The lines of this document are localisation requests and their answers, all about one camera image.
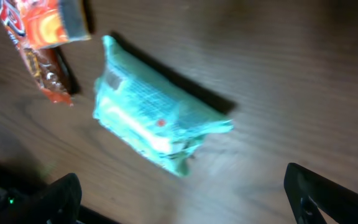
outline wooden table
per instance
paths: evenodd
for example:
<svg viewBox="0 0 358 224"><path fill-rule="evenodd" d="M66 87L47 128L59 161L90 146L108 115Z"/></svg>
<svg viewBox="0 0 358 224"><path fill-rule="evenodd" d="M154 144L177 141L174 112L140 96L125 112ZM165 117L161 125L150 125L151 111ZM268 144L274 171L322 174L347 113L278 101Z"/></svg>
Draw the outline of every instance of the wooden table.
<svg viewBox="0 0 358 224"><path fill-rule="evenodd" d="M0 163L47 182L74 172L83 205L124 224L295 223L283 189L297 162L358 193L358 1L94 0L92 40L62 47L74 107L36 88L0 23ZM92 118L116 31L226 108L179 179Z"/></svg>

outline teal plastic packet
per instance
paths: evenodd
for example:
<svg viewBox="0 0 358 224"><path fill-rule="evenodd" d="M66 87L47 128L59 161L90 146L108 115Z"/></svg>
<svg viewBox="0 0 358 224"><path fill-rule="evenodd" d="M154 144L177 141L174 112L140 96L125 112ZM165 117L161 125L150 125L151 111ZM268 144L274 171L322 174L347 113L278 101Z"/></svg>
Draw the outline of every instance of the teal plastic packet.
<svg viewBox="0 0 358 224"><path fill-rule="evenodd" d="M177 176L209 133L229 132L230 119L170 83L103 37L106 68L95 83L93 117L148 160Z"/></svg>

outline wood grain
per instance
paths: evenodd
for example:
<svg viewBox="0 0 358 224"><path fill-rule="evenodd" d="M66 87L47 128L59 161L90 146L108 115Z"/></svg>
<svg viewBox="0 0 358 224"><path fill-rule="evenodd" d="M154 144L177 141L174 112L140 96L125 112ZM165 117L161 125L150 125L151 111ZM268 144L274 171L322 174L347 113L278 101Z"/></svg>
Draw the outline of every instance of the wood grain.
<svg viewBox="0 0 358 224"><path fill-rule="evenodd" d="M358 193L358 1L89 2L92 40L62 51L75 106L39 92L0 23L0 162L53 182L75 172L83 205L123 224L295 223L283 189L297 162ZM129 43L236 105L178 179L92 116L101 37Z"/></svg>

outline black object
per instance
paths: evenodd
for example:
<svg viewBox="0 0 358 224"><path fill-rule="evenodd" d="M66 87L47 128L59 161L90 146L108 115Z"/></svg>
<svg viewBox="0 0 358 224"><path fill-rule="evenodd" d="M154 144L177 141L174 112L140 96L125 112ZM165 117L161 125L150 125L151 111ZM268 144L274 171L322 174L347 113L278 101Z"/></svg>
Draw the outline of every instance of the black object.
<svg viewBox="0 0 358 224"><path fill-rule="evenodd" d="M75 174L67 174L53 184L34 185L0 167L0 188L8 191L0 202L0 223L118 224L80 206L81 185Z"/></svg>
<svg viewBox="0 0 358 224"><path fill-rule="evenodd" d="M318 208L339 224L358 224L358 194L298 164L288 164L284 189L298 224L326 224Z"/></svg>

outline food package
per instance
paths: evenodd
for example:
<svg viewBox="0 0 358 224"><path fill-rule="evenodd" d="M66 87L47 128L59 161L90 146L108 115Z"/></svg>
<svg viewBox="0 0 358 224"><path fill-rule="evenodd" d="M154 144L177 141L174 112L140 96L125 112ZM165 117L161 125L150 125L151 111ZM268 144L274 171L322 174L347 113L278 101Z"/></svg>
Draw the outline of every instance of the food package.
<svg viewBox="0 0 358 224"><path fill-rule="evenodd" d="M103 37L106 68L95 83L93 117L139 154L178 176L209 133L226 133L231 120L170 83Z"/></svg>
<svg viewBox="0 0 358 224"><path fill-rule="evenodd" d="M70 81L61 56L54 49L33 49L27 41L27 30L17 9L24 0L0 0L0 19L9 38L23 58L39 88L54 102L72 105Z"/></svg>
<svg viewBox="0 0 358 224"><path fill-rule="evenodd" d="M82 1L16 0L16 3L33 49L90 39Z"/></svg>

